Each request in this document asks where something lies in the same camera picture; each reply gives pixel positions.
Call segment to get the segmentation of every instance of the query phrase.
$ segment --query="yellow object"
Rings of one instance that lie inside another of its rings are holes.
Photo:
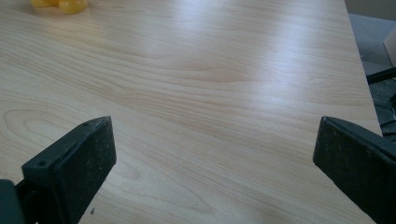
[[[59,0],[30,0],[34,7],[53,7],[58,6]]]
[[[64,14],[75,14],[87,7],[86,0],[60,0],[59,8]]]
[[[76,14],[84,10],[87,0],[30,0],[34,7],[54,7],[59,5],[59,9],[64,14]]]

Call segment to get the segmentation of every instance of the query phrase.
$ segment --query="orange object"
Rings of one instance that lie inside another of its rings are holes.
[[[34,7],[59,6],[64,14],[76,14],[88,6],[87,0],[30,0],[30,3]]]

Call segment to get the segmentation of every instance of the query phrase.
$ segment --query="wooden table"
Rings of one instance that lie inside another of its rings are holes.
[[[110,115],[80,223],[372,222],[312,162],[321,116],[380,133],[343,0],[0,6],[1,178]]]

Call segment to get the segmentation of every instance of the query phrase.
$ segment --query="floor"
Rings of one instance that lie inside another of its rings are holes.
[[[392,63],[383,42],[396,26],[396,21],[354,14],[349,14],[349,18],[366,75],[391,68]]]

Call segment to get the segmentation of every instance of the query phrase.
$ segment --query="light wood grain surface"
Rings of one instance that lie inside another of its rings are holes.
[[[113,118],[118,162],[80,223],[372,223],[312,162],[321,116],[380,133],[343,0],[91,0],[73,16],[1,0],[0,115],[14,183]]]

